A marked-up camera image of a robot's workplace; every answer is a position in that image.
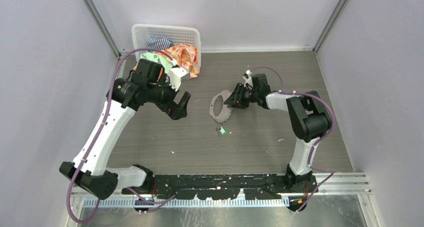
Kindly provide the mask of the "perforated metal plate holder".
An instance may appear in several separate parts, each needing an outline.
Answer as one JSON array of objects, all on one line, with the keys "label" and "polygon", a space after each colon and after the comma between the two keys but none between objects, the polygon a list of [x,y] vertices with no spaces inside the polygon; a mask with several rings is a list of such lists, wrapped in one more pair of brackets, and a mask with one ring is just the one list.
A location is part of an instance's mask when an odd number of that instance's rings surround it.
[{"label": "perforated metal plate holder", "polygon": [[[219,124],[227,121],[232,114],[233,108],[229,104],[224,103],[231,96],[231,94],[232,93],[229,90],[224,89],[211,99],[209,114]],[[214,107],[218,105],[218,98],[222,98],[221,111],[218,114],[215,114]]]}]

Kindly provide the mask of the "green key tag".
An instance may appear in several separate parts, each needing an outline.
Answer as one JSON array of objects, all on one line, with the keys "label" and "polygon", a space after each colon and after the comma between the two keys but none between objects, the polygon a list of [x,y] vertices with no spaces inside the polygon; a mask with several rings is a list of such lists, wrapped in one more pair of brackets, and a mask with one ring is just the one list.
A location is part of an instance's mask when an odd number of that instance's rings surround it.
[{"label": "green key tag", "polygon": [[227,134],[227,131],[225,130],[223,126],[220,126],[218,131],[222,136],[225,136]]}]

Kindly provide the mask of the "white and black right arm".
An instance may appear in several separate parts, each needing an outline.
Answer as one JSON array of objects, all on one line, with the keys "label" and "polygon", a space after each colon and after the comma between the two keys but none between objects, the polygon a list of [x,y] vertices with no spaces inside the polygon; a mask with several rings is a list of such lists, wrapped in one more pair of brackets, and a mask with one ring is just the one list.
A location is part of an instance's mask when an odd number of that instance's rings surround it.
[{"label": "white and black right arm", "polygon": [[272,91],[264,73],[243,75],[233,92],[225,97],[224,104],[246,109],[251,103],[266,110],[288,112],[296,144],[291,161],[287,165],[284,184],[291,192],[299,192],[312,179],[312,161],[320,140],[333,126],[329,105],[317,91],[282,93]]}]

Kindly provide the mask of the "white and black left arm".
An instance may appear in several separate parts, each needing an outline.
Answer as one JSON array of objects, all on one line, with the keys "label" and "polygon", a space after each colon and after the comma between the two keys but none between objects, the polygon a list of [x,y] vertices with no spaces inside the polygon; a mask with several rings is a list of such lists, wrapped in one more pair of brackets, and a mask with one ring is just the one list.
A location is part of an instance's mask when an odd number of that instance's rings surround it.
[{"label": "white and black left arm", "polygon": [[100,200],[126,188],[148,194],[155,185],[150,169],[139,164],[111,168],[107,163],[125,126],[144,104],[155,104],[172,120],[187,116],[191,94],[185,92],[178,103],[174,99],[182,81],[189,77],[189,70],[182,66],[174,65],[166,70],[157,62],[140,59],[127,78],[114,81],[95,129],[78,155],[72,161],[64,161],[59,172]]}]

